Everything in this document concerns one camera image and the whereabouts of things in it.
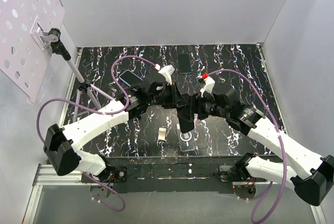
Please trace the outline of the dark phone blue edge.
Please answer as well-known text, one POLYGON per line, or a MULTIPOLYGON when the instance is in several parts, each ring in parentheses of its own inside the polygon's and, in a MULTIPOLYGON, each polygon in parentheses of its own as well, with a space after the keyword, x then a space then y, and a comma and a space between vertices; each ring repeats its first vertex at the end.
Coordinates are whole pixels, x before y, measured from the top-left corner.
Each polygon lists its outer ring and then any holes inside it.
POLYGON ((180 74, 190 74, 192 72, 190 57, 188 53, 178 54, 177 61, 178 71, 180 74))

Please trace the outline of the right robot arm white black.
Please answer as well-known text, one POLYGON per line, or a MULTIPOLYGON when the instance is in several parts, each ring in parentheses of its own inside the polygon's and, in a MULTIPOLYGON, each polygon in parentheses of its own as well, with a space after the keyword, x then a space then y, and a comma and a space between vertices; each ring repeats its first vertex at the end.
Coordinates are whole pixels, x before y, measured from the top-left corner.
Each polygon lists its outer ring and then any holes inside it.
POLYGON ((221 172, 225 180, 248 181, 261 178, 284 182, 306 203, 318 206, 333 188, 333 156, 323 157, 303 147, 255 107, 243 104, 230 86, 217 85, 211 93, 181 95, 177 116, 182 132, 194 128, 194 115, 224 118, 228 125, 245 136, 262 143, 282 159, 281 163, 247 153, 232 168, 221 172))

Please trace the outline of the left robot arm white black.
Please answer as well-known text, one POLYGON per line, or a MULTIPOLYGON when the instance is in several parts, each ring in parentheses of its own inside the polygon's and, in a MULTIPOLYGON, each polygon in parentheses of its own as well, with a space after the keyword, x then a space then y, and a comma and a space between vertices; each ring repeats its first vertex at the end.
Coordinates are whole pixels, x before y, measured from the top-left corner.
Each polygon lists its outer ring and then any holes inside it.
POLYGON ((150 105, 181 111, 187 107, 189 100, 188 95, 180 93, 175 82, 167 82, 159 73, 145 77, 125 91, 127 94, 119 95, 97 113, 63 127, 57 124, 49 127, 44 152, 57 175, 81 171, 93 175, 99 182, 106 182, 111 173, 116 172, 115 169, 100 155, 82 151, 85 144, 107 130, 145 113, 150 105))

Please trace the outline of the clear phone case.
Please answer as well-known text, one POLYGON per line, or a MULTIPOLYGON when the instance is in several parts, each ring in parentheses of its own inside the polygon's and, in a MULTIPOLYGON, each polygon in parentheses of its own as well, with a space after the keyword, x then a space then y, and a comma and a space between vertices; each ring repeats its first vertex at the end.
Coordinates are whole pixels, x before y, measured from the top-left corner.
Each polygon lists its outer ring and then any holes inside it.
POLYGON ((194 131, 182 133, 179 124, 176 124, 176 130, 181 152, 194 151, 195 150, 194 131))

